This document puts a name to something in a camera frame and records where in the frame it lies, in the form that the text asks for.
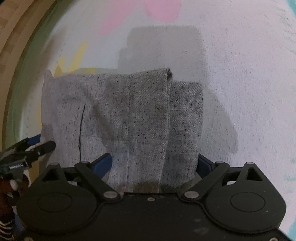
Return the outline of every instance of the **metal screw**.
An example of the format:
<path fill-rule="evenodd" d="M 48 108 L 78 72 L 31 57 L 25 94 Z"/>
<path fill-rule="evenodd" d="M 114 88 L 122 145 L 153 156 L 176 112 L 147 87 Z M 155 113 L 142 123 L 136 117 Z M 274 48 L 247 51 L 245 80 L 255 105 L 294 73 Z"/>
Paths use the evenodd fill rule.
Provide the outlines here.
<path fill-rule="evenodd" d="M 104 197 L 105 198 L 114 199 L 117 196 L 118 196 L 118 193 L 115 192 L 115 191 L 107 191 L 107 192 L 104 192 Z"/>
<path fill-rule="evenodd" d="M 186 198 L 194 199 L 194 198 L 197 198 L 199 196 L 199 194 L 198 194 L 198 192 L 195 192 L 195 191 L 188 191 L 188 192 L 184 193 L 184 196 Z"/>
<path fill-rule="evenodd" d="M 31 237 L 25 237 L 24 241 L 34 241 L 34 239 L 32 239 Z"/>
<path fill-rule="evenodd" d="M 148 197 L 148 198 L 147 198 L 147 201 L 148 201 L 148 202 L 154 202 L 154 201 L 155 201 L 155 198 L 154 198 L 154 197 Z"/>

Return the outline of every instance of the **teal patch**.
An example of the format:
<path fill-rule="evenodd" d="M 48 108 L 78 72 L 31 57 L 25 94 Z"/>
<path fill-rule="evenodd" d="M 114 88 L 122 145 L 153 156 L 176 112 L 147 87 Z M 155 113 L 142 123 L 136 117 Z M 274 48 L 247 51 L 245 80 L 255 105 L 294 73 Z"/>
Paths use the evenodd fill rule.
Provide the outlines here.
<path fill-rule="evenodd" d="M 296 1 L 295 0 L 287 0 L 290 8 L 294 12 L 294 15 L 296 16 Z"/>
<path fill-rule="evenodd" d="M 296 177 L 286 177 L 286 181 L 296 181 Z"/>
<path fill-rule="evenodd" d="M 288 237 L 292 240 L 296 240 L 296 219 L 289 228 Z"/>
<path fill-rule="evenodd" d="M 285 193 L 293 193 L 293 190 L 291 190 L 291 189 L 287 189 L 286 191 L 285 191 Z"/>

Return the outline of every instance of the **white surface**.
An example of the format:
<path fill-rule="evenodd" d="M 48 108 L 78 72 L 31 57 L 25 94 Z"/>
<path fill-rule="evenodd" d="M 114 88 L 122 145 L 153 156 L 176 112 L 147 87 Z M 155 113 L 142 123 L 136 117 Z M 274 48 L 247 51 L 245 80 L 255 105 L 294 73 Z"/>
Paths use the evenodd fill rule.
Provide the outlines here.
<path fill-rule="evenodd" d="M 37 33 L 23 64 L 10 108 L 20 119 L 16 139 L 40 132 L 43 71 L 54 72 L 60 56 L 67 68 L 83 41 L 81 67 L 170 67 L 174 79 L 204 84 L 201 154 L 234 166 L 256 163 L 287 203 L 281 225 L 287 233 L 296 218 L 296 18 L 287 3 L 183 0 L 169 24 L 138 5 L 103 35 L 109 1 L 75 1 L 55 24 L 67 2 Z"/>

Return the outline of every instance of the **speckled gray fabric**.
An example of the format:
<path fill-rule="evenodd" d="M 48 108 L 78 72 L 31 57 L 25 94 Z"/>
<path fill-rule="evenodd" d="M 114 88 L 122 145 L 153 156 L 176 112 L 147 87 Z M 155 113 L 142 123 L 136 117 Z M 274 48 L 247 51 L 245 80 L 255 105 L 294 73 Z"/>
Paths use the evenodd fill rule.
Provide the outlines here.
<path fill-rule="evenodd" d="M 44 76 L 41 137 L 57 143 L 47 164 L 69 167 L 109 152 L 113 166 L 104 181 L 120 193 L 159 192 L 194 178 L 199 83 L 172 82 L 169 69 Z"/>

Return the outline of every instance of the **striped fabric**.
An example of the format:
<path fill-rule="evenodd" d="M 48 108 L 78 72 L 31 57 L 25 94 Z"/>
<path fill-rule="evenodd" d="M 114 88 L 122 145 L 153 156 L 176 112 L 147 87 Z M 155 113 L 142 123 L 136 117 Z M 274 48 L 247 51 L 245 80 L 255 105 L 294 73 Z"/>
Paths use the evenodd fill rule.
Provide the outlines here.
<path fill-rule="evenodd" d="M 14 214 L 0 216 L 0 240 L 13 240 Z"/>

